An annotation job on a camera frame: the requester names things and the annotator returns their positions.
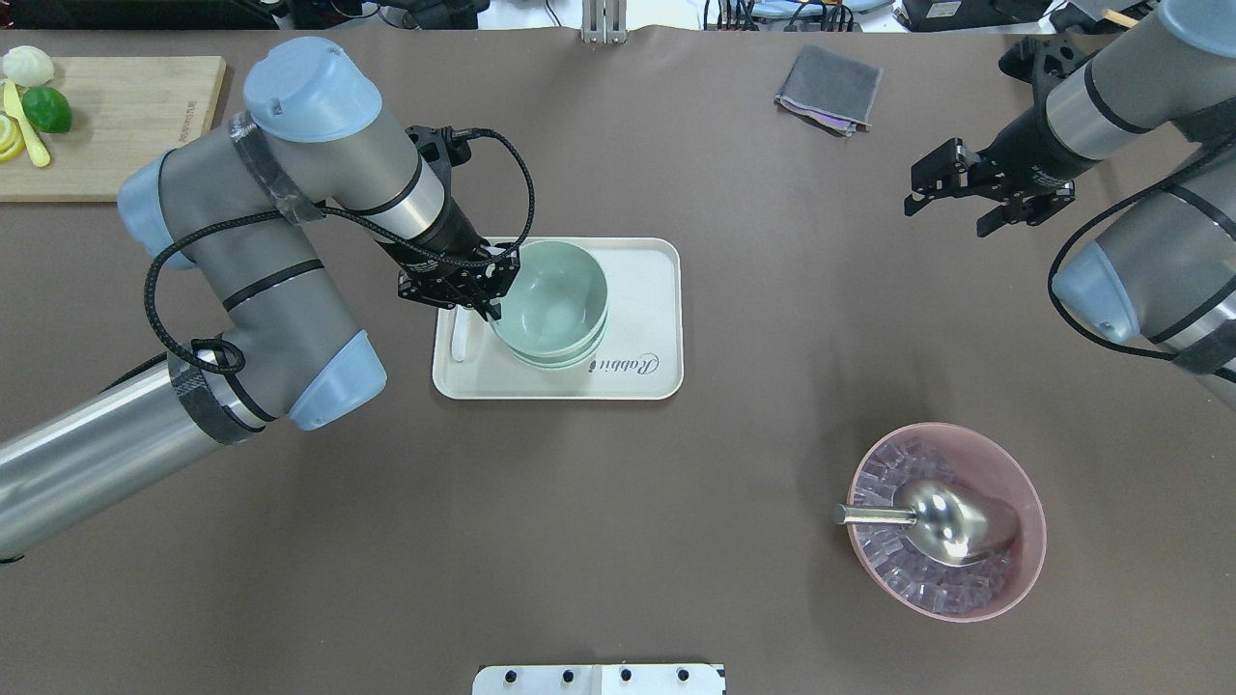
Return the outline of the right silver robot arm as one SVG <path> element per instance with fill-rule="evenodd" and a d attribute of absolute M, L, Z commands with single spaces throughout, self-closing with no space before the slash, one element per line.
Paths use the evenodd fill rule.
<path fill-rule="evenodd" d="M 1037 226 L 1077 202 L 1086 172 L 1175 130 L 1192 148 L 1065 237 L 1047 296 L 1089 343 L 1167 365 L 1234 404 L 1234 56 L 1231 1 L 1163 1 L 1095 51 L 1011 45 L 1000 70 L 1030 88 L 1030 108 L 985 147 L 949 139 L 923 155 L 904 211 L 976 197 L 994 203 L 979 236 Z"/>

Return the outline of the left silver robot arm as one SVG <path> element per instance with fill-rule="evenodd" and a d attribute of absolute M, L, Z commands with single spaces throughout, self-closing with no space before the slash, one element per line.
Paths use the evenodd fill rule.
<path fill-rule="evenodd" d="M 325 37 L 274 45 L 243 110 L 125 181 L 166 351 L 2 445 L 2 564 L 279 418 L 311 432 L 379 394 L 384 367 L 307 237 L 341 216 L 400 271 L 402 298 L 498 320 L 527 232 L 481 237 L 451 169 L 489 129 L 405 129 Z"/>

